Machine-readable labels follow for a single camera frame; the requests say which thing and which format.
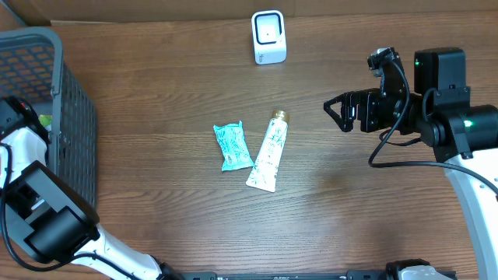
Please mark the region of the white gold-capped cream tube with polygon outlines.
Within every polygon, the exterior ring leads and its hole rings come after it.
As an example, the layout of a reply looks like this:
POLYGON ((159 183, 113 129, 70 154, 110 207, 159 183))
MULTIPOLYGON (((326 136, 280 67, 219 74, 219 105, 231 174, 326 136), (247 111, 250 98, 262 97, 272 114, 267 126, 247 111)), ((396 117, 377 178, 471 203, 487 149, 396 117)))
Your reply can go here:
POLYGON ((289 115, 283 110, 274 110, 254 166, 246 181, 248 187, 275 192, 288 127, 289 115))

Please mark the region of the teal snack packet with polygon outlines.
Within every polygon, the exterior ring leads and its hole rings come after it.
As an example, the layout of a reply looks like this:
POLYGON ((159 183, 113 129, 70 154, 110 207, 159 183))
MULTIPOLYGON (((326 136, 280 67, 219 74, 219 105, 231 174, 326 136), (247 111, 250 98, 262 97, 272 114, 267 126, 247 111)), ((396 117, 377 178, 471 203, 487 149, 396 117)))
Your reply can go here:
POLYGON ((221 170, 234 171, 254 166, 244 137, 243 122, 213 126, 224 162, 221 170))

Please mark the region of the green snack packet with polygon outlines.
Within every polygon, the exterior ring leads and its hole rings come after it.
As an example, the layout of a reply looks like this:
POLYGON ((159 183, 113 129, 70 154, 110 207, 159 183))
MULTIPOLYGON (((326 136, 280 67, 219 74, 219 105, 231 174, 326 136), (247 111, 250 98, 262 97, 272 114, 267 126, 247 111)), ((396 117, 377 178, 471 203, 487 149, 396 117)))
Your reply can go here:
POLYGON ((44 128, 46 128, 47 130, 51 130, 51 125, 53 121, 53 117, 51 115, 41 114, 38 116, 38 120, 44 128))

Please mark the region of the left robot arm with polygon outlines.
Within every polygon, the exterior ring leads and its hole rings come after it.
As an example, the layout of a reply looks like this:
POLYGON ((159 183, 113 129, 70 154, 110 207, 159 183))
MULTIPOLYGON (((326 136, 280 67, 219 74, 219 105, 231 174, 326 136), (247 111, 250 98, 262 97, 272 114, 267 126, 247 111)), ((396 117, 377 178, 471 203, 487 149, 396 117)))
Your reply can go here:
POLYGON ((75 264, 112 279, 179 279, 169 265, 110 235, 93 207, 46 166, 47 130, 34 109, 1 99, 1 237, 31 271, 75 264))

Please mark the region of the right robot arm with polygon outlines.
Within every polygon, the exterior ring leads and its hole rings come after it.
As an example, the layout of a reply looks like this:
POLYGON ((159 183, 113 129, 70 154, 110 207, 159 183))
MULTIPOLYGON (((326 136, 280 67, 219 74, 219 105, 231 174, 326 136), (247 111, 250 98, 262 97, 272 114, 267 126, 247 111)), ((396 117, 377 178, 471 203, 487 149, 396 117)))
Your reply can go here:
POLYGON ((399 53, 380 48, 367 59, 379 87, 343 93, 324 102, 324 111, 344 132, 360 122, 363 132, 379 131, 368 159, 373 168, 433 166, 444 169, 462 208, 479 277, 497 277, 497 108, 472 106, 461 48, 437 47, 414 53, 414 85, 399 53), (435 160, 377 163, 375 157, 395 131, 419 134, 435 160))

